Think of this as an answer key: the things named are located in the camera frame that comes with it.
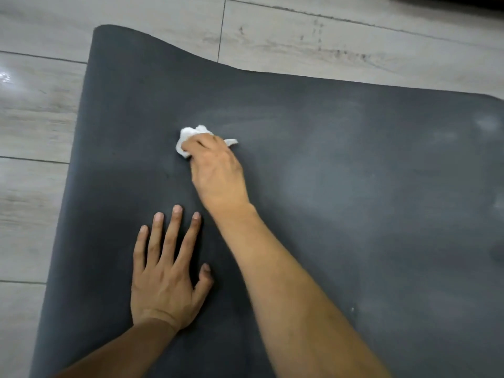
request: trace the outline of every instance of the forearm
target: forearm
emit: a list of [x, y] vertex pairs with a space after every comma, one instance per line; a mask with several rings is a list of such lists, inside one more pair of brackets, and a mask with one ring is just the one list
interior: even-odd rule
[[56, 378], [140, 378], [175, 333], [169, 324], [158, 319], [136, 324], [120, 337], [62, 371]]
[[243, 274], [279, 377], [389, 376], [252, 206], [214, 219]]

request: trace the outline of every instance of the floor seam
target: floor seam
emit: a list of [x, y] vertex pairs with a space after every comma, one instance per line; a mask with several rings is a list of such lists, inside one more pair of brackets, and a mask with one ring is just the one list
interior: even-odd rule
[[42, 162], [42, 163], [52, 163], [52, 164], [69, 164], [69, 162], [59, 162], [57, 160], [18, 158], [18, 157], [14, 157], [14, 156], [1, 156], [1, 155], [0, 155], [0, 159], [26, 160], [26, 161], [30, 161], [30, 162]]
[[278, 10], [283, 10], [283, 11], [286, 11], [286, 12], [305, 14], [305, 15], [309, 15], [309, 16], [312, 16], [312, 17], [328, 18], [328, 19], [332, 19], [334, 21], [341, 21], [343, 23], [351, 23], [351, 24], [363, 25], [363, 26], [367, 26], [367, 27], [371, 27], [371, 28], [385, 29], [385, 30], [389, 30], [389, 31], [393, 31], [393, 32], [395, 31], [395, 32], [399, 32], [399, 33], [411, 34], [413, 36], [432, 38], [432, 39], [435, 39], [435, 40], [441, 40], [441, 41], [451, 42], [451, 43], [455, 43], [455, 44], [468, 45], [468, 46], [472, 46], [472, 47], [476, 47], [476, 48], [490, 49], [490, 50], [497, 50], [497, 51], [504, 52], [504, 48], [497, 48], [495, 46], [481, 45], [481, 44], [475, 44], [475, 43], [464, 42], [464, 41], [459, 41], [459, 40], [453, 40], [453, 39], [450, 39], [450, 38], [436, 37], [436, 36], [431, 36], [429, 34], [417, 33], [417, 32], [414, 32], [414, 31], [410, 32], [410, 31], [402, 30], [402, 29], [388, 28], [388, 27], [383, 27], [383, 26], [380, 26], [380, 25], [373, 25], [373, 24], [363, 23], [361, 21], [356, 21], [356, 20], [347, 19], [347, 18], [338, 18], [338, 17], [334, 17], [334, 16], [330, 16], [330, 15], [310, 13], [310, 12], [301, 12], [301, 11], [297, 11], [297, 10], [292, 9], [292, 8], [286, 8], [284, 6], [265, 5], [265, 4], [259, 4], [259, 3], [256, 3], [256, 2], [251, 2], [251, 1], [224, 0], [224, 2], [226, 2], [226, 1], [233, 1], [233, 2], [239, 2], [240, 4], [262, 6], [262, 7], [265, 7], [265, 8], [278, 9]]
[[222, 28], [224, 27], [224, 13], [226, 12], [226, 1], [227, 0], [224, 0], [224, 7], [222, 8], [221, 35], [219, 38], [219, 50], [217, 51], [217, 62], [219, 62], [219, 56], [220, 56], [220, 45], [222, 42]]
[[4, 279], [0, 279], [0, 283], [46, 285], [46, 283], [39, 282], [39, 281], [21, 281], [21, 280], [4, 280]]
[[27, 57], [34, 57], [34, 58], [54, 59], [56, 61], [65, 61], [65, 62], [79, 63], [79, 64], [87, 65], [87, 62], [75, 61], [73, 59], [56, 58], [56, 57], [46, 57], [44, 55], [11, 52], [11, 51], [8, 51], [8, 50], [0, 50], [0, 53], [3, 53], [3, 54], [14, 54], [14, 55], [24, 55], [24, 56], [27, 56]]

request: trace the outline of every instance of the floor plank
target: floor plank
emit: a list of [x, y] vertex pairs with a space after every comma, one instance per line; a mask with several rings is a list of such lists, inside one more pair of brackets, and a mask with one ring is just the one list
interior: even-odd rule
[[46, 281], [67, 168], [0, 159], [0, 280]]
[[85, 71], [0, 53], [0, 156], [68, 162]]
[[0, 50], [87, 61], [101, 24], [140, 30], [217, 60], [223, 0], [0, 0]]
[[504, 97], [501, 51], [226, 2], [219, 62], [240, 69]]
[[0, 371], [26, 378], [35, 345], [44, 285], [0, 283]]
[[237, 0], [504, 49], [504, 13], [428, 0]]

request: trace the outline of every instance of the black yoga mat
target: black yoga mat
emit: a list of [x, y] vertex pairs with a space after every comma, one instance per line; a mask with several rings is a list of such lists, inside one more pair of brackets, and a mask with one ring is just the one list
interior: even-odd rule
[[174, 149], [180, 128], [199, 124], [239, 140], [251, 201], [394, 376], [502, 376], [502, 101], [247, 72], [106, 25], [93, 36], [32, 378], [131, 325], [137, 231], [176, 203], [184, 230], [203, 212], [192, 268], [209, 262], [216, 284], [148, 376], [273, 376], [239, 269]]

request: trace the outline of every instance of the hand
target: hand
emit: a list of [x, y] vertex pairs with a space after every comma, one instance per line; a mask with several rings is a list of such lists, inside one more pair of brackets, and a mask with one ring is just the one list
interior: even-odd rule
[[197, 134], [182, 149], [192, 155], [192, 183], [212, 216], [249, 204], [242, 165], [222, 138]]
[[192, 216], [191, 226], [184, 237], [177, 259], [173, 260], [181, 219], [182, 207], [176, 205], [173, 207], [160, 256], [163, 214], [158, 212], [154, 216], [147, 248], [147, 262], [145, 244], [149, 229], [146, 225], [140, 228], [133, 252], [133, 324], [157, 318], [167, 322], [178, 332], [196, 317], [213, 285], [208, 264], [201, 267], [199, 281], [194, 289], [189, 278], [189, 262], [201, 226], [201, 215], [198, 212]]

